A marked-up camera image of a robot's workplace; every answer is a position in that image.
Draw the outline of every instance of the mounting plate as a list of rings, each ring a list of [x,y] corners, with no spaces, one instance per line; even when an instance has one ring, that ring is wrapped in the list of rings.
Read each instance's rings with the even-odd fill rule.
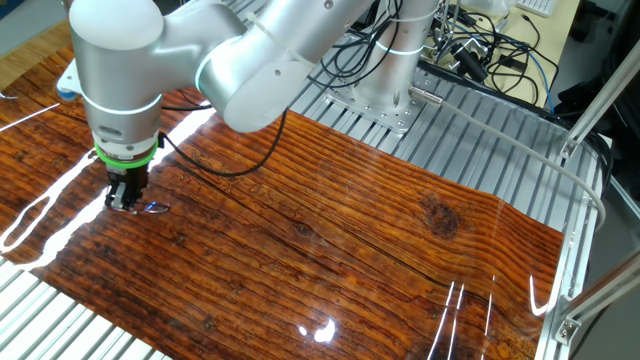
[[[351,86],[327,90],[326,101],[347,108],[367,120],[374,121],[391,131],[403,134],[416,121],[425,103],[412,99],[404,108],[390,110],[378,109],[357,99]]]

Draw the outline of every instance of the glossy wood panel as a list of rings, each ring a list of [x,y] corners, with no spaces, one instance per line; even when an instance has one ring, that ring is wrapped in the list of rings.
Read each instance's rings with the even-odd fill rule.
[[[10,86],[0,127],[58,103],[72,57]],[[227,171],[259,161],[279,125],[236,134],[211,113],[162,127]],[[562,236],[494,196],[289,113],[248,176],[161,151],[145,199],[171,211],[132,215],[102,209],[91,143],[79,101],[0,133],[0,231],[19,244],[3,256],[175,359],[535,355]]]

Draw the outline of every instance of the metal rod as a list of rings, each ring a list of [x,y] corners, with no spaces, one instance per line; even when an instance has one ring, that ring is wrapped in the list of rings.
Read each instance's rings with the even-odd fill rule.
[[[449,31],[450,36],[453,37],[453,32],[456,30],[456,24],[458,23],[458,12],[460,11],[460,4],[456,4],[456,10],[453,14],[453,21],[451,23],[451,30]],[[447,13],[444,14],[444,21],[447,21]]]
[[[580,120],[567,134],[560,153],[563,158],[568,159],[571,157],[573,151],[598,123],[602,115],[609,110],[611,104],[618,98],[629,82],[633,80],[638,71],[640,71],[640,41],[636,43],[629,55],[600,90],[600,93],[593,99],[591,105],[582,114]]]
[[[442,30],[440,31],[440,36],[444,37],[445,34],[447,33],[447,17],[449,15],[449,3],[451,2],[451,0],[445,0],[444,1],[444,12],[442,13]]]
[[[638,285],[640,285],[640,250],[571,300],[562,311],[561,319],[582,323]]]

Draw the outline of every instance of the green led ring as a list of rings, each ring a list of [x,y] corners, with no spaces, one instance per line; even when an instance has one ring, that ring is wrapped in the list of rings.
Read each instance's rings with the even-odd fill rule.
[[[140,160],[136,160],[133,162],[122,162],[122,161],[114,160],[108,157],[107,155],[105,155],[97,143],[95,143],[95,146],[96,146],[96,152],[98,153],[98,157],[102,159],[102,161],[104,161],[105,164],[114,168],[127,170],[127,169],[141,167],[150,163],[151,160],[153,160],[153,156],[156,154],[156,150],[158,150],[158,141],[156,140],[156,143],[153,145],[153,150],[151,150],[151,153],[149,153],[149,155],[145,156]]]

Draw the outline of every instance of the metal frame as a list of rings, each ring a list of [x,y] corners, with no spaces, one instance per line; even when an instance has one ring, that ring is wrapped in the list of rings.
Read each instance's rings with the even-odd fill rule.
[[[598,123],[620,93],[629,85],[635,75],[640,71],[640,41],[636,43],[629,55],[613,73],[602,90],[591,102],[587,110],[582,114],[575,126],[569,131],[560,152],[561,156],[568,159],[573,155],[577,145],[589,134]]]
[[[640,250],[613,268],[573,300],[564,296],[559,307],[564,320],[555,332],[556,341],[569,346],[582,323],[640,285]]]

